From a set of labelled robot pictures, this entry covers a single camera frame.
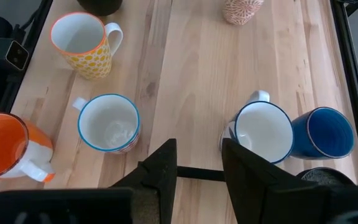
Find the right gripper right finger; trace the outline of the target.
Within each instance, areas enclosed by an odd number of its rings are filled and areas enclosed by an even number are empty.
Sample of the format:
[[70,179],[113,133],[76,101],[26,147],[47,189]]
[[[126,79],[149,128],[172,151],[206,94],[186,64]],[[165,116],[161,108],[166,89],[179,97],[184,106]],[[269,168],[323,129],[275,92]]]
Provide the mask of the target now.
[[238,223],[324,223],[328,189],[222,140],[224,177]]

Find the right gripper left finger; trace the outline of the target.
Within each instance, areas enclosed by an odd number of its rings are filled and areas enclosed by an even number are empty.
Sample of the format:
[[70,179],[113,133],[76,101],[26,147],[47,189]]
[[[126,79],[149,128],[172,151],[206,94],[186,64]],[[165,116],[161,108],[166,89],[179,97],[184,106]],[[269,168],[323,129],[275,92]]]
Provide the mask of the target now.
[[133,223],[172,221],[177,183],[177,140],[168,139],[111,189],[130,190]]

